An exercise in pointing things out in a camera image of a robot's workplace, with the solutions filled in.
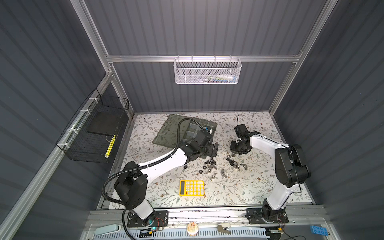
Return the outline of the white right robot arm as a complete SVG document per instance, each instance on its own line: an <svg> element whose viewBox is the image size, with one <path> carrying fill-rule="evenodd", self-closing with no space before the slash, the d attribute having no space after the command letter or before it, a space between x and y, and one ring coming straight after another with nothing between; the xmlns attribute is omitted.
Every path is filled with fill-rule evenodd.
<svg viewBox="0 0 384 240"><path fill-rule="evenodd" d="M275 161L278 181L265 199L264 206L270 211L284 209L290 195L301 193L301 184L311 176L302 147L278 143L257 131L250 132L244 124L236 126L234 130L237 139L231 142L232 153L246 155L252 149L258 149Z"/></svg>

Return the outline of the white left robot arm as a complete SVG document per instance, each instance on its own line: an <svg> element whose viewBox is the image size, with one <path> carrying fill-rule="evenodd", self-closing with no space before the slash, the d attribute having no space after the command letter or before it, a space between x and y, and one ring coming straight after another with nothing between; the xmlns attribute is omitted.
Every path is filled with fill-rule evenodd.
<svg viewBox="0 0 384 240"><path fill-rule="evenodd" d="M213 136L206 130L198 131L189 141L178 142L169 153L142 164L131 161L117 176L114 189L120 198L120 204L135 213L142 221L154 218L154 209L146 198L150 183L163 174L184 167L200 157L216 157L218 144L213 143Z"/></svg>

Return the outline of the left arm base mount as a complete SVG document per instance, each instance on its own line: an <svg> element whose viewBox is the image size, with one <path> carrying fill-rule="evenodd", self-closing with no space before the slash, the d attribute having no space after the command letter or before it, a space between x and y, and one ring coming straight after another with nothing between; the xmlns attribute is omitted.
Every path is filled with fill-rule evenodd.
<svg viewBox="0 0 384 240"><path fill-rule="evenodd" d="M127 227L166 227L168 225L169 212L155 210L147 218L141 219L137 214L129 213L127 217Z"/></svg>

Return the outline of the green transparent organizer box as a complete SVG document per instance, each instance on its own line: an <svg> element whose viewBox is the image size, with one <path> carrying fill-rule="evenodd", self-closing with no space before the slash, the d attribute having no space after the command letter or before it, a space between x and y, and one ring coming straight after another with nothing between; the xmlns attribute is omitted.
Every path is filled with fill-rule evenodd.
<svg viewBox="0 0 384 240"><path fill-rule="evenodd" d="M196 117L186 117L181 115L170 114L157 133L153 144L167 148L174 148L177 143L178 124L183 119L193 119L198 122L205 130L208 130L213 136L216 132L218 124L206 119ZM180 126L179 136L180 142L189 141L197 136L201 128L195 122L183 121Z"/></svg>

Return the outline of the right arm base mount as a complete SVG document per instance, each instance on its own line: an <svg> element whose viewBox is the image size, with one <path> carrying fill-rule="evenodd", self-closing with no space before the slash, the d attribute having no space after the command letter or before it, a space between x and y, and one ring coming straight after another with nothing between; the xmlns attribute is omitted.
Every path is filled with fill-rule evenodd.
<svg viewBox="0 0 384 240"><path fill-rule="evenodd" d="M289 222L285 209L271 210L266 206L246 209L246 218L250 224L287 224Z"/></svg>

